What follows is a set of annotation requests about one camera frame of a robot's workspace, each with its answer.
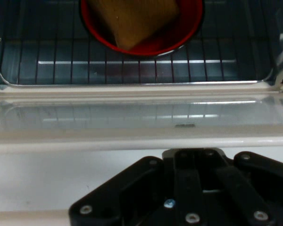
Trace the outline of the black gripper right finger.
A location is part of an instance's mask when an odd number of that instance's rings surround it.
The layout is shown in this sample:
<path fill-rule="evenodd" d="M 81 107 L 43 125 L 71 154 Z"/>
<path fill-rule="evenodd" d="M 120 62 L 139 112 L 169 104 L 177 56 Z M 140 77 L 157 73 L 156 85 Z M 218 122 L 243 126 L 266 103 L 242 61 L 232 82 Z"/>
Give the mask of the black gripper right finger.
<path fill-rule="evenodd" d="M 283 163 L 252 152 L 199 154 L 209 226 L 283 226 Z"/>

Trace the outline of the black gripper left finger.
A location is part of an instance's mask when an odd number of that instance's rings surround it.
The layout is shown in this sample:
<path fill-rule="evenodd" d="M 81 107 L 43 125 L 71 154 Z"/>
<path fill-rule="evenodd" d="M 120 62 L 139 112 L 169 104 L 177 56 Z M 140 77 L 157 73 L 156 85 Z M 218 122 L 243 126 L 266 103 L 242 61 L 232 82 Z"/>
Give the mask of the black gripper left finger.
<path fill-rule="evenodd" d="M 126 168 L 69 209 L 73 226 L 204 226 L 195 149 L 171 149 Z"/>

